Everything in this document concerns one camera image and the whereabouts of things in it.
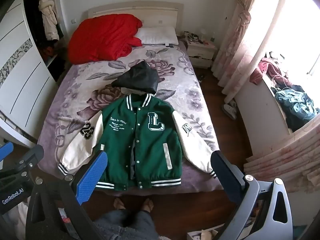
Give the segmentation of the green white varsity jacket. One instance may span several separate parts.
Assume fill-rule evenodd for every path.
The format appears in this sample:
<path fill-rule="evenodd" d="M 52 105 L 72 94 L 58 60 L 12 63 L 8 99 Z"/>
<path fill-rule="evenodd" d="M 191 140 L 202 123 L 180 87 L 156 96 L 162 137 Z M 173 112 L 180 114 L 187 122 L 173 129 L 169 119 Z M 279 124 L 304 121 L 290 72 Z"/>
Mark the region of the green white varsity jacket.
<path fill-rule="evenodd" d="M 107 166 L 97 187 L 126 191 L 182 183 L 187 159 L 212 178 L 212 148 L 200 136 L 199 123 L 152 96 L 129 94 L 99 111 L 84 124 L 63 153 L 58 168 L 67 176 L 105 152 Z"/>

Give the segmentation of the clothes pile on windowsill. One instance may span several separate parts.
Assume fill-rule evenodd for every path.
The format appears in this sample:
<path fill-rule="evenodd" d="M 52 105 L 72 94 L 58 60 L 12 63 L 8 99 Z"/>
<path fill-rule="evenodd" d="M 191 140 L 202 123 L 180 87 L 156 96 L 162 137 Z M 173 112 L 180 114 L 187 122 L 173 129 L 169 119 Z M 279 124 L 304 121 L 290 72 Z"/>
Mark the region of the clothes pile on windowsill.
<path fill-rule="evenodd" d="M 267 76 L 272 82 L 271 91 L 285 114 L 287 127 L 293 132 L 302 128 L 319 114 L 319 108 L 300 85 L 292 83 L 281 70 L 285 57 L 273 51 L 267 52 L 249 77 L 250 83 L 259 85 Z"/>

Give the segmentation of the person's grey trouser legs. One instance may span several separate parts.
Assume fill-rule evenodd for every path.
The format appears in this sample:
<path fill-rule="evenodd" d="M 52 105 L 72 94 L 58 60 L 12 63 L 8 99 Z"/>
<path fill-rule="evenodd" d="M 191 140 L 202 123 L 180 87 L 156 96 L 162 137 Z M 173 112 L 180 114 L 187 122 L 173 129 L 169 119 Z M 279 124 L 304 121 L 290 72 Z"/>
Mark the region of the person's grey trouser legs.
<path fill-rule="evenodd" d="M 116 198 L 113 205 L 113 211 L 94 221 L 104 239 L 159 239 L 151 217 L 152 200 L 146 199 L 137 213 L 126 209 L 120 198 Z"/>

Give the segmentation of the white sliding wardrobe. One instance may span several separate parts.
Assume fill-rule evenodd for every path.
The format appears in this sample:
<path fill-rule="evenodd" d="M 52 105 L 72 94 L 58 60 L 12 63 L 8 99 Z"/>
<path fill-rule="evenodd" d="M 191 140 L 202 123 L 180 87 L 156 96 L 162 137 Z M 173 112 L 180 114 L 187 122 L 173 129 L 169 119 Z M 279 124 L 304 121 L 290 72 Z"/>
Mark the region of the white sliding wardrobe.
<path fill-rule="evenodd" d="M 1 138 L 33 147 L 56 91 L 24 0 L 1 0 Z"/>

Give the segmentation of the white slipper on floor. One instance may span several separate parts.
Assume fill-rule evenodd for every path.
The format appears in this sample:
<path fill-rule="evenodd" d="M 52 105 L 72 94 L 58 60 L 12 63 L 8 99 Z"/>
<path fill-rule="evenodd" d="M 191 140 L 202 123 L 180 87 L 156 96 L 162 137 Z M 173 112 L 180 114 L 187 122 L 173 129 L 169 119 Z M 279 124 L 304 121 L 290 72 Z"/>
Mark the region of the white slipper on floor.
<path fill-rule="evenodd" d="M 229 103 L 225 103 L 222 106 L 222 110 L 232 120 L 236 119 L 236 115 L 237 115 L 237 112 L 238 112 L 238 107 L 237 107 L 237 104 L 236 104 L 236 102 L 234 100 L 231 100 Z"/>

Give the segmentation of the floral purple bed blanket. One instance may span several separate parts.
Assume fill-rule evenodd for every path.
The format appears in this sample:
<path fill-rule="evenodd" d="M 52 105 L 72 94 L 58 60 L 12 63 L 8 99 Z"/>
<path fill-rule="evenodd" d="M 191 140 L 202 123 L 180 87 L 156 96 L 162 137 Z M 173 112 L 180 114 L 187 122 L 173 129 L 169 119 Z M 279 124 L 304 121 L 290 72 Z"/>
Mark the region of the floral purple bed blanket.
<path fill-rule="evenodd" d="M 178 113 L 194 118 L 197 131 L 217 151 L 217 137 L 200 83 L 183 45 L 143 45 L 126 57 L 114 61 L 75 64 L 61 83 L 44 121 L 39 144 L 44 157 L 39 168 L 57 178 L 64 178 L 59 161 L 80 129 L 99 111 L 129 94 L 149 93 L 170 104 Z M 187 159 L 182 161 L 182 183 L 151 189 L 131 187 L 123 194 L 171 194 L 213 191 L 220 186 L 217 178 L 200 171 Z"/>

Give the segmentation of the white bedside table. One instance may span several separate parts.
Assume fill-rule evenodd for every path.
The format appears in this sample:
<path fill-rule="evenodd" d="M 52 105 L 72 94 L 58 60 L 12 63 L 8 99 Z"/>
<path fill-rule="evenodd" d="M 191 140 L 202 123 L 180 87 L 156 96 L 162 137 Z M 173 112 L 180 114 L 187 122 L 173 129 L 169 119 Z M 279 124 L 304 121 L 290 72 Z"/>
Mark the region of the white bedside table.
<path fill-rule="evenodd" d="M 187 41 L 187 54 L 194 68 L 208 69 L 212 66 L 217 54 L 217 48 L 212 42 L 200 43 Z"/>

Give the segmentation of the pink floral curtain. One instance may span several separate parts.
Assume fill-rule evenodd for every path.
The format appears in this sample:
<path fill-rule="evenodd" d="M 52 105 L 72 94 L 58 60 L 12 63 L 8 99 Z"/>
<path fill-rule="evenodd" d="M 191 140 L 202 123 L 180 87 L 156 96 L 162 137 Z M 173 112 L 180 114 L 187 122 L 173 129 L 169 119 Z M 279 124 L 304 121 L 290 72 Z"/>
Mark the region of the pink floral curtain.
<path fill-rule="evenodd" d="M 236 1 L 237 6 L 232 21 L 212 66 L 213 75 L 219 80 L 218 85 L 223 88 L 222 94 L 226 96 L 225 103 L 229 103 L 242 87 L 235 56 L 250 24 L 250 10 L 255 2 L 255 0 Z"/>

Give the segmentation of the cream hanging coat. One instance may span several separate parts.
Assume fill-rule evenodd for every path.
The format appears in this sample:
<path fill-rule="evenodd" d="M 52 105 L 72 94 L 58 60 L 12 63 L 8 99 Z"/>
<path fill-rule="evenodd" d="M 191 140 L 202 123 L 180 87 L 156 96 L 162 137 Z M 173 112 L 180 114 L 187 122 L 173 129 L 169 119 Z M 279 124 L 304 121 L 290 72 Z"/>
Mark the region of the cream hanging coat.
<path fill-rule="evenodd" d="M 44 32 L 48 41 L 59 40 L 54 5 L 52 0 L 39 0 L 39 11 L 42 14 Z"/>

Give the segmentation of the white pillow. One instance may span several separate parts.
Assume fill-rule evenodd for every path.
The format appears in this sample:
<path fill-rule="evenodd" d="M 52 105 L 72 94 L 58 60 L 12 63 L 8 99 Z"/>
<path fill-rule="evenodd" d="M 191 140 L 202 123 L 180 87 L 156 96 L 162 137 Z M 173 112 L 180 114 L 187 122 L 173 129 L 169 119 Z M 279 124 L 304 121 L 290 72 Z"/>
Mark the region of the white pillow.
<path fill-rule="evenodd" d="M 140 39 L 142 44 L 151 45 L 178 45 L 178 38 L 174 27 L 141 27 L 135 35 Z"/>

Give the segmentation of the white wooden headboard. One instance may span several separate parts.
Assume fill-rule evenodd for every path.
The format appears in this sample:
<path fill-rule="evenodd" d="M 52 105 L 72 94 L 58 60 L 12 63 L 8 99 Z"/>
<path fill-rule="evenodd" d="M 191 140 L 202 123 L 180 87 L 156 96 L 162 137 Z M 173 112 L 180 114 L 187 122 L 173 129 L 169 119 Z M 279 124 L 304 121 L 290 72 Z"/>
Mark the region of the white wooden headboard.
<path fill-rule="evenodd" d="M 109 14 L 131 14 L 140 19 L 145 28 L 167 27 L 175 28 L 176 34 L 182 32 L 182 3 L 159 1 L 132 1 L 101 5 L 88 10 L 88 18 Z"/>

